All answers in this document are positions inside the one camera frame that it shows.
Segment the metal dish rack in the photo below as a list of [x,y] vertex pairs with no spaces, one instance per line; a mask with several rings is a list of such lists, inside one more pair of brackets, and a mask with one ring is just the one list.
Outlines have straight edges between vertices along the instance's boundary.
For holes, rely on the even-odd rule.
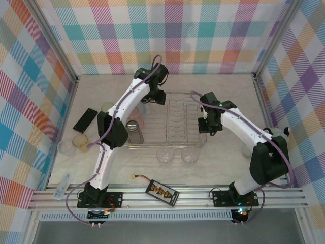
[[126,144],[130,148],[201,148],[207,141],[199,133],[198,118],[203,116],[201,105],[189,93],[166,91],[165,105],[146,104],[144,144]]

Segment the clear plastic cup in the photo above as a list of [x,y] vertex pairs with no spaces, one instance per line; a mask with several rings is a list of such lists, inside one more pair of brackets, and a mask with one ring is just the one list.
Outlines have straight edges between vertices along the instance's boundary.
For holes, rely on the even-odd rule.
[[113,107],[114,106],[114,103],[110,103],[110,102],[108,102],[108,103],[104,103],[103,105],[102,105],[102,108],[101,108],[101,110],[102,110],[102,112],[104,112],[104,113],[106,113],[111,107]]
[[181,158],[186,165],[193,165],[199,159],[200,150],[198,148],[186,147],[181,152]]
[[163,146],[157,150],[157,159],[163,164],[168,164],[174,159],[174,151],[166,146]]
[[138,107],[135,107],[134,110],[128,116],[127,121],[130,121],[130,120],[135,120],[136,122],[138,122],[141,131],[144,130],[144,128],[145,128],[144,118],[143,118],[143,116],[140,112],[140,109]]
[[71,140],[62,140],[57,146],[57,150],[59,153],[66,155],[68,157],[72,157],[76,154],[76,148],[72,145]]
[[88,137],[85,134],[78,134],[72,139],[72,145],[81,151],[88,151]]

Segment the white table surface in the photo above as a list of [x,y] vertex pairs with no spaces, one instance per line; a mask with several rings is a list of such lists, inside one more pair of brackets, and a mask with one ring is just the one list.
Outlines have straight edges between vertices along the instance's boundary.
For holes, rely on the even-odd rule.
[[[105,102],[115,103],[125,92],[132,75],[84,75],[69,114],[65,140],[72,140],[78,134],[72,128],[87,110],[100,111]],[[202,94],[214,92],[220,101],[231,100],[241,112],[257,126],[265,123],[259,107],[250,75],[170,75],[162,87],[167,91]],[[98,138],[95,118],[85,133],[91,142]],[[207,135],[207,143],[200,150],[200,158],[193,166],[184,166],[180,150],[168,165],[160,164],[156,158],[157,149],[122,148],[117,154],[110,173],[113,184],[147,184],[142,178],[131,179],[132,174],[143,174],[163,184],[228,185],[239,179],[249,169],[250,159],[241,153],[243,142],[229,129],[219,131],[215,136]],[[50,183],[59,183],[67,171],[75,173],[73,183],[81,183],[93,175],[99,154],[94,146],[88,152],[76,151],[73,157],[58,152]]]

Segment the plaid wallpaper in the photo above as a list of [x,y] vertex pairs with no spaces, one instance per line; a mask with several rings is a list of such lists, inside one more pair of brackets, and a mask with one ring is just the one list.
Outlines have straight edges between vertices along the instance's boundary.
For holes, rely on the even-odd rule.
[[0,243],[44,183],[72,82],[23,0],[0,0]]
[[84,74],[132,74],[158,53],[173,74],[251,73],[290,2],[38,0]]
[[262,75],[274,125],[290,126],[289,154],[325,243],[325,1],[304,0]]

